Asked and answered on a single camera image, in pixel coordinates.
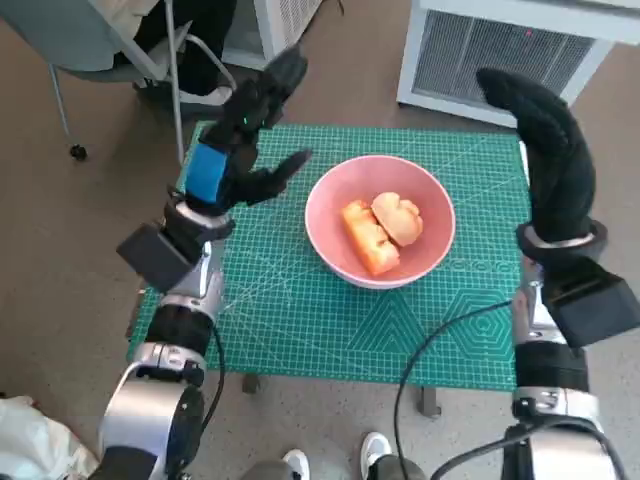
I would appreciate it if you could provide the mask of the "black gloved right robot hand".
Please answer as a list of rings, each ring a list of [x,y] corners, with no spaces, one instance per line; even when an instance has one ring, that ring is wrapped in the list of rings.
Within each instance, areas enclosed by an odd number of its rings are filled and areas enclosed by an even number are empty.
[[[531,227],[547,244],[587,237],[596,174],[588,144],[568,104],[518,74],[481,68],[476,80],[487,103],[516,119],[528,158]]]

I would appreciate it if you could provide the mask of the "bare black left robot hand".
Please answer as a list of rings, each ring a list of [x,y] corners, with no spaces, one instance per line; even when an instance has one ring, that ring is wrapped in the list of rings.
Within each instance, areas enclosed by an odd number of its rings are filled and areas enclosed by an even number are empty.
[[[258,139],[261,131],[279,122],[307,68],[307,58],[293,46],[234,90],[222,116],[202,132],[192,153],[184,184],[189,208],[215,217],[238,203],[254,205],[285,190],[312,151],[295,152],[273,170],[256,169]]]

